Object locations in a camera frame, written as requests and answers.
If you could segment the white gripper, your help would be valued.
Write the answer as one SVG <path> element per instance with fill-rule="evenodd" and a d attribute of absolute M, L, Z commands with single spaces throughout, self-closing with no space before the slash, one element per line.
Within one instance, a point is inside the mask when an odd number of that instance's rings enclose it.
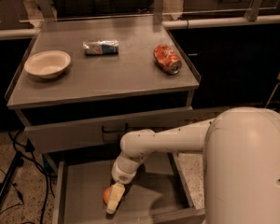
<path fill-rule="evenodd" d="M 111 192 L 108 204 L 106 206 L 106 212 L 108 214 L 114 214 L 116 212 L 119 202 L 121 201 L 125 192 L 125 187 L 123 185 L 130 184 L 133 181 L 136 172 L 123 172 L 119 168 L 118 163 L 115 161 L 112 166 L 111 175 L 116 184 L 110 186 Z"/>

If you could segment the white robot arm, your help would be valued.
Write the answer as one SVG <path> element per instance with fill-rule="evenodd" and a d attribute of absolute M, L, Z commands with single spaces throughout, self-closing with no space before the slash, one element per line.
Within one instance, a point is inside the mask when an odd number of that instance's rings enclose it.
<path fill-rule="evenodd" d="M 205 224 L 280 224 L 280 114 L 237 107 L 214 119 L 155 133 L 126 133 L 112 167 L 106 212 L 155 152 L 203 153 Z"/>

